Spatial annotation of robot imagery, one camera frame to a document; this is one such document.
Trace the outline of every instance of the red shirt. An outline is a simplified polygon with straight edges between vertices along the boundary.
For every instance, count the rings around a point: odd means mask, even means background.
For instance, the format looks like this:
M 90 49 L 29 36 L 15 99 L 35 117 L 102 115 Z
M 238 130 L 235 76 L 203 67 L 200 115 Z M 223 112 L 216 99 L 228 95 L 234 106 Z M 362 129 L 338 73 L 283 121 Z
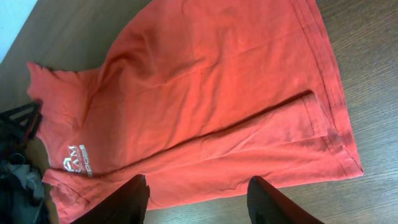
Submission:
M 28 67 L 61 223 L 136 174 L 149 209 L 363 174 L 314 0 L 155 0 L 100 68 Z

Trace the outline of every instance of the red fabric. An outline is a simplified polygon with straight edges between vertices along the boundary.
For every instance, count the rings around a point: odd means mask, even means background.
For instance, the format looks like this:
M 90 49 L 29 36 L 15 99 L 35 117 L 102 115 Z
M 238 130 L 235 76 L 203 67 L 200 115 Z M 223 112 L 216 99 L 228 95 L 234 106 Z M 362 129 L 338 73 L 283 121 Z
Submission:
M 363 174 L 314 0 L 155 0 L 100 68 L 28 67 L 62 223 L 136 174 L 149 209 Z

